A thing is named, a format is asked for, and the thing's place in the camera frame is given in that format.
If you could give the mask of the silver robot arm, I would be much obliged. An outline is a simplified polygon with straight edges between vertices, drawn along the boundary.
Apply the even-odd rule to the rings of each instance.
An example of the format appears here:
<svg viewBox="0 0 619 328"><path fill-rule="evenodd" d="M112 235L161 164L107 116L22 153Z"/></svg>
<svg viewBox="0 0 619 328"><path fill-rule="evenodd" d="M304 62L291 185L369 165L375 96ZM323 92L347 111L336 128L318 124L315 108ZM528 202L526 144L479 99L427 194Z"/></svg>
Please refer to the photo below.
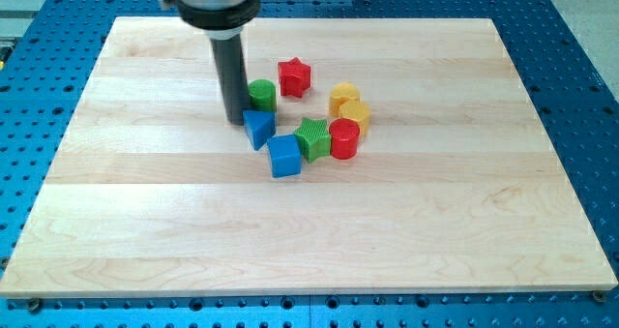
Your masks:
<svg viewBox="0 0 619 328"><path fill-rule="evenodd" d="M158 0L162 10L176 8L188 25L216 41L239 36L260 12L260 0Z"/></svg>

